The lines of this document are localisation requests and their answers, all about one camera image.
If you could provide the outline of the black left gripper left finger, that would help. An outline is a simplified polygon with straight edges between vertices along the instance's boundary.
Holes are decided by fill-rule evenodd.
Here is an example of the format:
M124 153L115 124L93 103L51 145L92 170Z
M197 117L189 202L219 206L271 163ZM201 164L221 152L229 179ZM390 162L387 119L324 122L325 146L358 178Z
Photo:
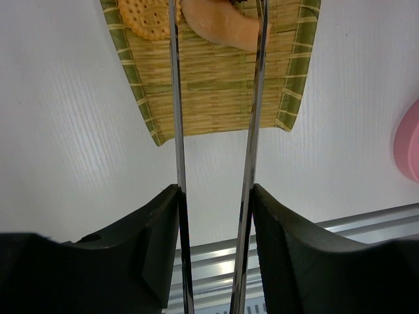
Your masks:
M179 228L172 184L78 242L1 234L2 313L160 313Z

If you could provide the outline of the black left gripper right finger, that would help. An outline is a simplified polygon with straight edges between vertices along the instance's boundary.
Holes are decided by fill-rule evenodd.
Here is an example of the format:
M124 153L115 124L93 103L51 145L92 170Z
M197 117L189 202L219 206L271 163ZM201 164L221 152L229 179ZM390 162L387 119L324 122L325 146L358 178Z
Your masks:
M334 234L261 185L252 212L269 313L417 313L418 241L369 245Z

